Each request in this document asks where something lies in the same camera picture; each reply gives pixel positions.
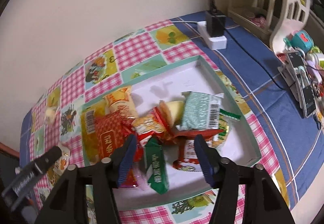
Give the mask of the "purple swiss roll packet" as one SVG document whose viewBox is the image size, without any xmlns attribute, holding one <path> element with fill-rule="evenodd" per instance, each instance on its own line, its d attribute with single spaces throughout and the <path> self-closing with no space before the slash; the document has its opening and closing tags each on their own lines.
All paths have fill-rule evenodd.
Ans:
<svg viewBox="0 0 324 224">
<path fill-rule="evenodd" d="M 148 177 L 146 175 L 146 168 L 144 162 L 134 162 L 132 169 L 138 187 L 143 191 L 150 190 L 150 184 L 148 183 Z"/>
</svg>

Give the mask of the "clear round bun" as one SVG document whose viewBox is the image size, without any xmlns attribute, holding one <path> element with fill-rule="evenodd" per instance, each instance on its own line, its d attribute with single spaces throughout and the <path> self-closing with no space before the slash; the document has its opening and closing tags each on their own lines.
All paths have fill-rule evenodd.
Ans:
<svg viewBox="0 0 324 224">
<path fill-rule="evenodd" d="M 55 122 L 59 112 L 59 106 L 45 107 L 43 110 L 43 119 L 45 124 L 51 125 Z"/>
</svg>

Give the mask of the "red peanut snack packet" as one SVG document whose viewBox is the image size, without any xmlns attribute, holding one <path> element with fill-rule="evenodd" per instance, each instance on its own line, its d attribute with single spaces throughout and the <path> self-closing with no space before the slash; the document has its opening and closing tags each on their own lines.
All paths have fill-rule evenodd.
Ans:
<svg viewBox="0 0 324 224">
<path fill-rule="evenodd" d="M 136 118 L 132 122 L 132 127 L 136 131 L 138 142 L 143 148 L 151 138 L 156 138 L 158 143 L 163 145 L 177 144 L 166 115 L 159 107 L 154 107 L 146 116 Z"/>
</svg>

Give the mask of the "green cow biscuit packet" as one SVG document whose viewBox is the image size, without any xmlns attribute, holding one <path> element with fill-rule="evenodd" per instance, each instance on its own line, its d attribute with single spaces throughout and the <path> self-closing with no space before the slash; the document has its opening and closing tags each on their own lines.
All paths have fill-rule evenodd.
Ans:
<svg viewBox="0 0 324 224">
<path fill-rule="evenodd" d="M 241 115 L 220 109 L 218 128 L 223 131 L 214 136 L 212 140 L 212 147 L 216 149 L 221 149 L 224 146 L 227 137 L 231 131 L 232 123 L 236 121 L 240 121 L 240 119 L 241 119 Z"/>
</svg>

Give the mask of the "yellow clear cake packet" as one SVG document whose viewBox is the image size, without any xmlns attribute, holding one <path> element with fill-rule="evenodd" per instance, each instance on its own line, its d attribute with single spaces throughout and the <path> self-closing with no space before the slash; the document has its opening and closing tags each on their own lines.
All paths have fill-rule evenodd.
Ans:
<svg viewBox="0 0 324 224">
<path fill-rule="evenodd" d="M 95 164 L 99 159 L 95 121 L 105 115 L 106 101 L 104 99 L 93 104 L 88 102 L 82 107 L 80 121 L 83 155 L 87 158 L 86 164 Z"/>
</svg>

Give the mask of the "green mung bean cake packet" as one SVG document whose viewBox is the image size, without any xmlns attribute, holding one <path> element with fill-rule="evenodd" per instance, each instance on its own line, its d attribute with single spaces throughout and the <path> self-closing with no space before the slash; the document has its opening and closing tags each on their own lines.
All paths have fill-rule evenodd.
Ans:
<svg viewBox="0 0 324 224">
<path fill-rule="evenodd" d="M 169 179 L 162 146 L 155 138 L 151 138 L 144 147 L 144 164 L 150 188 L 158 194 L 165 194 L 169 190 Z"/>
</svg>

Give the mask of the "teal barcode snack packet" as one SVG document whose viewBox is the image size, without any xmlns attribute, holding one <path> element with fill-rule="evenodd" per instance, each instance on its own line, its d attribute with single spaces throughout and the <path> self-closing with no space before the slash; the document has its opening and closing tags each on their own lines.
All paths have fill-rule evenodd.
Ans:
<svg viewBox="0 0 324 224">
<path fill-rule="evenodd" d="M 184 111 L 180 131 L 218 129 L 220 107 L 224 93 L 211 95 L 208 93 L 186 91 L 184 96 Z"/>
</svg>

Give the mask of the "teal toy box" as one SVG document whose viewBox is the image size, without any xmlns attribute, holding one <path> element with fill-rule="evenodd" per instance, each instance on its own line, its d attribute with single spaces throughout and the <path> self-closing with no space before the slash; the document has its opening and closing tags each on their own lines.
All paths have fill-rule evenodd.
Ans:
<svg viewBox="0 0 324 224">
<path fill-rule="evenodd" d="M 308 53 L 314 46 L 313 39 L 305 30 L 295 31 L 285 37 L 284 42 L 288 47 L 300 48 L 304 53 Z"/>
</svg>

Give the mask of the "red milk biscuit packet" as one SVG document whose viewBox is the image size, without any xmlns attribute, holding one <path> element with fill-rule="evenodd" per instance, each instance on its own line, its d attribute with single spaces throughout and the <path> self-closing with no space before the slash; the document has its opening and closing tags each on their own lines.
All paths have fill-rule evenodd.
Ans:
<svg viewBox="0 0 324 224">
<path fill-rule="evenodd" d="M 224 129 L 179 131 L 175 140 L 178 144 L 178 157 L 173 162 L 173 168 L 186 172 L 201 172 L 201 167 L 194 150 L 194 139 L 202 135 L 203 140 L 211 146 L 213 137 L 223 133 Z"/>
</svg>

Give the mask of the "red patterned pastry packet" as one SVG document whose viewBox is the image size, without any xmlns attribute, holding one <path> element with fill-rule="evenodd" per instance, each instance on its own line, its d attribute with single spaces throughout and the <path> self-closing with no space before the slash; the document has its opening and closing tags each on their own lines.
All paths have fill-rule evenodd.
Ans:
<svg viewBox="0 0 324 224">
<path fill-rule="evenodd" d="M 95 118 L 95 133 L 98 140 L 99 159 L 110 157 L 113 152 L 121 147 L 127 136 L 129 128 L 117 110 L 102 117 Z"/>
</svg>

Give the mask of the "black power adapter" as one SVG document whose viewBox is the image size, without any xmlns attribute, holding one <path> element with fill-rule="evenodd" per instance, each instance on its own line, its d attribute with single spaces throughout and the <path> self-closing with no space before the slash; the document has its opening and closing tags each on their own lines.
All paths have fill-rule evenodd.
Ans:
<svg viewBox="0 0 324 224">
<path fill-rule="evenodd" d="M 220 11 L 206 11 L 205 13 L 207 32 L 210 37 L 220 37 L 224 35 L 226 16 Z"/>
</svg>

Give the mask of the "cream swiss roll packet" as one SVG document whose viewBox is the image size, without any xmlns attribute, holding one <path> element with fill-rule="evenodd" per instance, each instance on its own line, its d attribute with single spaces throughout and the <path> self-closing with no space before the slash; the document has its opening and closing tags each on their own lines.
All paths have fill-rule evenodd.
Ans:
<svg viewBox="0 0 324 224">
<path fill-rule="evenodd" d="M 119 111 L 126 119 L 138 118 L 138 113 L 131 96 L 132 87 L 124 86 L 104 96 L 109 111 Z"/>
</svg>

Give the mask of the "pink checkered picture tablecloth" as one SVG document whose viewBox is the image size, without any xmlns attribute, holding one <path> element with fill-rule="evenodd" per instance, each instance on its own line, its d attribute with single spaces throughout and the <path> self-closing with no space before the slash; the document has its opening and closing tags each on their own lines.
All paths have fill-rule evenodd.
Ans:
<svg viewBox="0 0 324 224">
<path fill-rule="evenodd" d="M 85 83 L 86 89 L 102 85 L 105 79 L 122 73 L 114 50 L 107 50 L 88 63 L 85 63 L 85 59 L 83 59 L 72 69 L 75 67 L 80 67 L 83 72 L 81 80 Z M 82 92 L 73 100 L 64 103 L 61 89 L 54 87 L 54 84 L 51 85 L 24 118 L 21 127 L 20 163 L 25 165 L 50 147 L 62 142 L 70 150 L 69 161 L 71 163 L 88 165 L 86 164 L 87 158 L 83 155 L 80 121 L 82 107 L 85 104 L 88 102 L 90 104 L 96 103 L 104 99 L 107 93 L 124 86 L 131 86 L 132 93 L 138 95 L 145 81 L 149 79 L 158 80 L 162 74 L 170 76 L 171 73 L 175 73 L 176 75 L 183 74 L 192 77 L 194 70 L 202 69 L 210 74 L 211 82 L 220 85 L 224 92 L 224 108 L 229 112 L 241 115 L 240 121 L 232 123 L 229 136 L 221 150 L 228 152 L 231 157 L 238 158 L 247 165 L 252 165 L 257 160 L 261 161 L 274 178 L 283 198 L 288 200 L 288 191 L 282 170 L 280 168 L 271 169 L 262 161 L 260 143 L 252 127 L 252 111 L 244 106 L 245 101 L 243 99 L 231 92 L 226 76 L 212 66 L 205 54 L 190 55 L 171 63 L 166 62 L 162 56 L 148 58 L 125 72 L 126 81 L 101 92 L 93 99 L 88 98 Z M 45 107 L 52 106 L 59 106 L 59 112 L 55 122 L 47 125 L 43 119 L 43 110 Z"/>
</svg>

